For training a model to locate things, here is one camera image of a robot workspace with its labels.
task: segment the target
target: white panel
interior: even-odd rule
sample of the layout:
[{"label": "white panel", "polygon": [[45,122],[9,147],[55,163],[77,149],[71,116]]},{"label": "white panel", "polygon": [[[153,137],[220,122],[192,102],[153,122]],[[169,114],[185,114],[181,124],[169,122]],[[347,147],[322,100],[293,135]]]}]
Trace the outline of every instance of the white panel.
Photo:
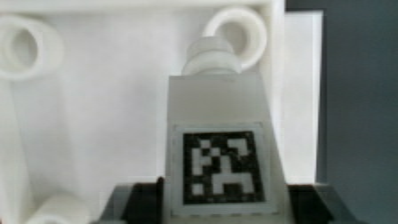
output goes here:
[{"label": "white panel", "polygon": [[103,12],[137,7],[208,7],[260,5],[270,0],[0,0],[0,11],[7,12]]},{"label": "white panel", "polygon": [[21,224],[34,209],[11,84],[0,81],[0,220]]},{"label": "white panel", "polygon": [[37,202],[75,193],[94,216],[116,184],[164,175],[167,77],[215,10],[45,18],[66,43],[62,69],[13,88],[32,187]]},{"label": "white panel", "polygon": [[284,19],[279,151],[288,183],[315,183],[320,101],[322,12]]}]

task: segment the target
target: white plastic part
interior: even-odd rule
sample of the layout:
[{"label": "white plastic part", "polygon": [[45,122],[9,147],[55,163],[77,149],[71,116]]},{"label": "white plastic part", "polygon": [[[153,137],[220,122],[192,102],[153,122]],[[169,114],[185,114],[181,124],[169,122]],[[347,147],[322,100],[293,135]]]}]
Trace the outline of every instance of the white plastic part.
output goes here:
[{"label": "white plastic part", "polygon": [[213,36],[226,23],[238,23],[245,29],[247,43],[238,55],[242,69],[249,69],[258,63],[267,48],[267,26],[256,11],[247,7],[229,7],[215,14],[203,35]]},{"label": "white plastic part", "polygon": [[53,73],[62,55],[64,46],[55,29],[30,18],[0,17],[0,78],[21,81]]},{"label": "white plastic part", "polygon": [[240,61],[228,41],[220,37],[203,37],[188,48],[183,75],[238,74],[240,72]]},{"label": "white plastic part", "polygon": [[53,196],[27,224],[89,224],[91,213],[78,198],[69,195]]},{"label": "white plastic part", "polygon": [[0,223],[21,224],[36,207],[11,83],[0,80]]}]

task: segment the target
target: white tube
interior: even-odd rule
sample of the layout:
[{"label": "white tube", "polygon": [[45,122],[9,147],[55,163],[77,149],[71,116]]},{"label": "white tube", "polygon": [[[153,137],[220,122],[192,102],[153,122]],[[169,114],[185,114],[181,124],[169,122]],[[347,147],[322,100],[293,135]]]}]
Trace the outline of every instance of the white tube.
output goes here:
[{"label": "white tube", "polygon": [[204,28],[203,36],[213,36],[226,23],[236,23],[244,27],[247,33],[245,49],[238,55],[242,69],[245,70],[258,63],[265,52],[267,26],[263,18],[252,9],[247,7],[229,7],[215,14]]},{"label": "white tube", "polygon": [[89,224],[91,213],[78,198],[53,196],[45,202],[27,224]]},{"label": "white tube", "polygon": [[240,74],[240,60],[220,37],[203,37],[188,48],[183,75]]},{"label": "white tube", "polygon": [[[25,34],[36,45],[30,63],[21,60],[21,55],[30,49],[21,49],[18,38]],[[55,72],[64,56],[64,45],[55,29],[37,20],[20,16],[0,17],[0,78],[11,81],[27,80]]]}]

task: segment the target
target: gray surface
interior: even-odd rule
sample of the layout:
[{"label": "gray surface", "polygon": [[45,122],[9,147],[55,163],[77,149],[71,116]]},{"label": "gray surface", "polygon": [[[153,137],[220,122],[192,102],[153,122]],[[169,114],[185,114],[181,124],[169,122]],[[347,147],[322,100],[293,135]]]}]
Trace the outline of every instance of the gray surface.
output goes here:
[{"label": "gray surface", "polygon": [[288,0],[325,9],[325,67],[318,180],[359,220],[398,220],[398,4]]}]

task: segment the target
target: white loop handle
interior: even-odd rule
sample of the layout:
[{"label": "white loop handle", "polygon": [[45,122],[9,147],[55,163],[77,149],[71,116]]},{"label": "white loop handle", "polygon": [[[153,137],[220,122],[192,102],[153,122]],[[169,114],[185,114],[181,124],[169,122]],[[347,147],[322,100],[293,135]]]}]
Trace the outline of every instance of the white loop handle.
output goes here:
[{"label": "white loop handle", "polygon": [[[32,64],[18,56],[20,35],[27,33],[36,44]],[[27,80],[50,74],[61,66],[64,45],[55,29],[34,19],[20,16],[0,17],[0,78],[11,81]]]},{"label": "white loop handle", "polygon": [[217,30],[226,23],[238,23],[247,33],[247,45],[242,54],[242,69],[258,63],[267,48],[267,27],[263,18],[252,9],[229,7],[215,14],[203,32],[203,36],[215,36]]}]

